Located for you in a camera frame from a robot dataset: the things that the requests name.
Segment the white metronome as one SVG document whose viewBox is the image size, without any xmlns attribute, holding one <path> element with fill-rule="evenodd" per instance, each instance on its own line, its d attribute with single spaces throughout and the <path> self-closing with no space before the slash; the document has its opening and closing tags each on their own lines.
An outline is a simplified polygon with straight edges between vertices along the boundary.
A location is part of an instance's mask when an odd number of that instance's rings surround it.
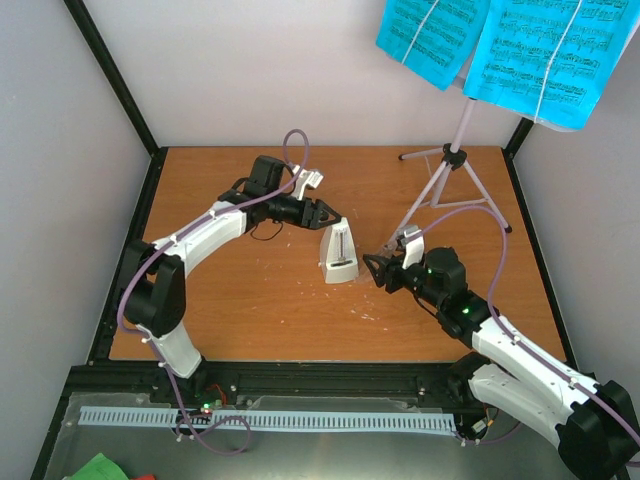
<svg viewBox="0 0 640 480">
<path fill-rule="evenodd" d="M 346 217 L 325 229 L 320 243 L 319 265 L 326 284 L 352 282 L 358 277 L 356 247 Z"/>
</svg>

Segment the blue sheet music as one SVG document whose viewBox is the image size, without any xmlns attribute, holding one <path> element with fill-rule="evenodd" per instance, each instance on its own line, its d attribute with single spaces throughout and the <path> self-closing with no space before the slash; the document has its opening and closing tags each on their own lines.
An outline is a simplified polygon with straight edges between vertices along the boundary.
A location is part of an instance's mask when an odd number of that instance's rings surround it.
<svg viewBox="0 0 640 480">
<path fill-rule="evenodd" d="M 483 0 L 388 1 L 376 46 L 445 91 L 471 56 L 489 7 Z"/>
<path fill-rule="evenodd" d="M 581 130 L 638 26 L 636 1 L 493 1 L 463 92 Z"/>
</svg>

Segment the clear plastic metronome cover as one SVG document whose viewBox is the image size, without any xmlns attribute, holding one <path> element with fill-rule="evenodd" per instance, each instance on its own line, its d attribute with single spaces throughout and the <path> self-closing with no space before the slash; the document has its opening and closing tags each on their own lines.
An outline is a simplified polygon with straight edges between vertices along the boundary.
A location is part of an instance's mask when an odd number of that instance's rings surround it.
<svg viewBox="0 0 640 480">
<path fill-rule="evenodd" d="M 391 241 L 389 241 L 388 243 L 386 243 L 385 245 L 383 245 L 379 249 L 379 251 L 377 253 L 375 253 L 375 254 L 392 257 L 393 258 L 392 262 L 394 262 L 394 255 L 397 252 L 403 252 L 403 251 L 398 246 L 397 237 L 396 237 L 396 238 L 392 239 Z"/>
</svg>

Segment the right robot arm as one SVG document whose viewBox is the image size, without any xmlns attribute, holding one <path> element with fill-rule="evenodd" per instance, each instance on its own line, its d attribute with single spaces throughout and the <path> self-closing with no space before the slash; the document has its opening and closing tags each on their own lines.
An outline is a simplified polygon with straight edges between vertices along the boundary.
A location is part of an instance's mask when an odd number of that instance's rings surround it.
<svg viewBox="0 0 640 480">
<path fill-rule="evenodd" d="M 378 287 L 405 289 L 428 303 L 441 328 L 472 349 L 467 395 L 544 437 L 577 478 L 610 479 L 638 454 L 639 422 L 628 391 L 571 368 L 522 335 L 469 289 L 454 249 L 363 260 Z"/>
</svg>

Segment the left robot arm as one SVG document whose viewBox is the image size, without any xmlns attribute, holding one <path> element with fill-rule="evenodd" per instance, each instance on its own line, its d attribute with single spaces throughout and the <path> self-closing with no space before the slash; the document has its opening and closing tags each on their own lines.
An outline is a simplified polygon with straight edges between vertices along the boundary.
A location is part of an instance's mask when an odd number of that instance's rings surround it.
<svg viewBox="0 0 640 480">
<path fill-rule="evenodd" d="M 340 214 L 306 196 L 324 176 L 317 169 L 277 158 L 257 157 L 248 176 L 238 179 L 198 218 L 175 233 L 125 249 L 118 277 L 119 328 L 152 346 L 159 365 L 174 375 L 172 388 L 186 402 L 201 400 L 208 378 L 198 371 L 202 355 L 184 325 L 189 274 L 223 245 L 270 220 L 307 230 L 338 223 Z"/>
</svg>

